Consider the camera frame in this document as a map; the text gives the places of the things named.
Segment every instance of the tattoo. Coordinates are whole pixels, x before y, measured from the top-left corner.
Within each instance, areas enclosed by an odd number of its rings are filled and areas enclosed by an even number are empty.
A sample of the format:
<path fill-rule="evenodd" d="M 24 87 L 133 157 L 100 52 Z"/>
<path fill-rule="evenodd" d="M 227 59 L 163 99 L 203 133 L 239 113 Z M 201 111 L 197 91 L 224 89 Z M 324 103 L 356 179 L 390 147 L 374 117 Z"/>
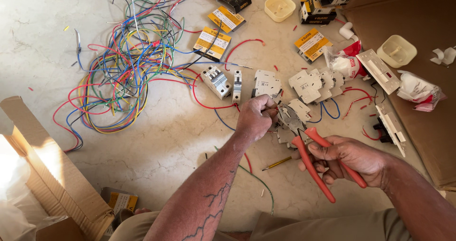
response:
<path fill-rule="evenodd" d="M 222 212 L 223 212 L 223 209 L 221 209 L 220 211 L 218 211 L 215 215 L 210 214 L 210 215 L 204 220 L 204 223 L 202 224 L 202 226 L 197 227 L 197 231 L 195 232 L 195 234 L 186 236 L 184 239 L 182 239 L 182 241 L 184 241 L 184 240 L 186 240 L 186 239 L 188 239 L 188 238 L 196 237 L 199 230 L 201 230 L 201 239 L 200 239 L 200 240 L 202 240 L 202 238 L 204 237 L 204 226 L 206 225 L 206 222 L 207 222 L 210 218 L 214 218 L 214 219 L 215 219 L 215 218 L 217 217 L 217 215 L 221 214 Z"/>
<path fill-rule="evenodd" d="M 212 201 L 211 203 L 209 203 L 208 207 L 211 207 L 212 203 L 214 202 L 215 198 L 220 196 L 220 204 L 222 204 L 222 200 L 223 200 L 223 193 L 225 191 L 225 188 L 228 188 L 230 189 L 231 188 L 231 185 L 228 184 L 228 183 L 225 183 L 225 186 L 223 186 L 221 189 L 219 189 L 219 191 L 217 192 L 217 194 L 209 194 L 209 195 L 205 195 L 204 197 L 212 197 Z"/>

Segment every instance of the khaki trousers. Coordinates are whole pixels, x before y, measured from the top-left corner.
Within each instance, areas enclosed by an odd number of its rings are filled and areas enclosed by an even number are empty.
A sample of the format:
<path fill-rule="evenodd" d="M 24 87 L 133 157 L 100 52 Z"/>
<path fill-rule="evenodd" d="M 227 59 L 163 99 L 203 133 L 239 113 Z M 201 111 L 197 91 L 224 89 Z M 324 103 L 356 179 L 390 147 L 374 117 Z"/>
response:
<path fill-rule="evenodd" d="M 142 241 L 159 212 L 143 213 L 122 222 L 109 241 Z M 222 232 L 213 241 L 235 241 Z M 299 221 L 262 213 L 250 241 L 409 241 L 410 233 L 395 209 L 368 214 Z"/>

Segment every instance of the cardboard sheet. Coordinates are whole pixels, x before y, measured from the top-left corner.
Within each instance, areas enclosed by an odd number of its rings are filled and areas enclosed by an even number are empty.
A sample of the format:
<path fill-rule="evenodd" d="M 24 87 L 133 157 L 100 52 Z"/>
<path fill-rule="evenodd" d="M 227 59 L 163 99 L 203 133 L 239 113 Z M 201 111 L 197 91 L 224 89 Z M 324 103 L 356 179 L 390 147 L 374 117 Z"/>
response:
<path fill-rule="evenodd" d="M 454 0 L 351 0 L 344 11 L 364 50 L 377 50 L 391 35 L 413 44 L 418 54 L 401 70 L 440 86 L 447 100 L 431 113 L 413 110 L 414 103 L 391 94 L 390 100 L 437 188 L 456 191 L 456 66 L 429 61 L 432 50 L 456 45 Z M 396 69 L 393 72 L 399 77 Z"/>

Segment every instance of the electrical switch plate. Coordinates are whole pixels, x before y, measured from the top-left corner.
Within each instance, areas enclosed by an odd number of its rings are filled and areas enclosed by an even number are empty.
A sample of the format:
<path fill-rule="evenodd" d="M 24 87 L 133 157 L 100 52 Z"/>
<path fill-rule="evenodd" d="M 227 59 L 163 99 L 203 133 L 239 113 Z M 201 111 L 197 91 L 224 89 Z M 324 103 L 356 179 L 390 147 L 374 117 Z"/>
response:
<path fill-rule="evenodd" d="M 322 78 L 317 69 L 307 72 L 306 70 L 300 71 L 288 80 L 288 83 L 302 102 L 309 104 L 321 96 L 318 91 L 323 87 Z"/>
<path fill-rule="evenodd" d="M 282 98 L 282 83 L 276 79 L 276 74 L 270 71 L 257 70 L 255 73 L 255 88 L 252 98 L 268 94 L 274 102 L 279 103 Z"/>
<path fill-rule="evenodd" d="M 234 71 L 233 104 L 241 102 L 241 86 L 242 73 L 240 70 L 236 70 Z"/>
<path fill-rule="evenodd" d="M 359 61 L 372 74 L 379 85 L 390 95 L 400 86 L 400 81 L 391 69 L 370 49 L 356 55 Z"/>
<path fill-rule="evenodd" d="M 309 116 L 311 109 L 302 103 L 298 98 L 291 100 L 288 106 L 291 107 L 296 114 L 298 114 L 298 117 L 303 124 L 307 124 L 307 122 L 311 119 Z"/>
<path fill-rule="evenodd" d="M 396 115 L 392 110 L 388 110 L 383 104 L 378 104 L 375 107 L 377 108 L 380 120 L 382 120 L 382 123 L 393 140 L 393 143 L 398 146 L 402 156 L 405 157 L 405 152 L 407 150 L 405 144 L 406 140 L 404 134 L 402 133 L 401 124 L 399 123 Z"/>
<path fill-rule="evenodd" d="M 228 82 L 225 74 L 217 67 L 209 66 L 202 71 L 201 78 L 219 99 L 224 99 L 231 94 L 233 86 Z"/>
<path fill-rule="evenodd" d="M 339 71 L 333 71 L 332 77 L 335 82 L 334 87 L 329 91 L 332 94 L 332 98 L 339 96 L 343 93 L 341 87 L 345 84 L 345 80 L 343 79 L 343 75 Z"/>
<path fill-rule="evenodd" d="M 332 89 L 335 85 L 335 82 L 332 79 L 333 75 L 329 72 L 329 67 L 320 69 L 320 76 L 322 77 L 323 87 L 318 90 L 321 96 L 320 98 L 315 99 L 316 103 L 332 97 L 333 95 L 331 94 L 330 89 Z"/>

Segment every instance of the forearm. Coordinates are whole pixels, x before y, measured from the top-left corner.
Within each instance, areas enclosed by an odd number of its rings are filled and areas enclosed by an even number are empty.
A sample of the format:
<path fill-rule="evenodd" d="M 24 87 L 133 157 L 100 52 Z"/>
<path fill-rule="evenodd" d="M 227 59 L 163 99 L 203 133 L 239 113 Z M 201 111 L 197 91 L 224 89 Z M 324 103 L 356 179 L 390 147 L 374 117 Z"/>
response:
<path fill-rule="evenodd" d="M 391 158 L 382 188 L 414 240 L 456 240 L 456 209 L 406 162 Z"/>
<path fill-rule="evenodd" d="M 212 240 L 237 166 L 250 143 L 233 134 L 171 196 L 144 240 Z"/>

